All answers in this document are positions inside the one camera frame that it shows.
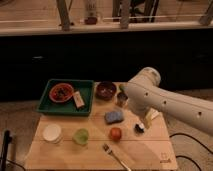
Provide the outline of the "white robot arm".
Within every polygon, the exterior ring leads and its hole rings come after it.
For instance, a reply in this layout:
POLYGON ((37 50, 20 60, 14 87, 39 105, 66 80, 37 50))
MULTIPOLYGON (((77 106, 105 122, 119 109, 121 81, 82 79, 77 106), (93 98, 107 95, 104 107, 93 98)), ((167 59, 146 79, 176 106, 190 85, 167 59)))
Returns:
POLYGON ((159 88, 161 76, 152 67, 145 67, 124 84, 129 109, 145 119, 153 108, 213 136, 213 102, 159 88))

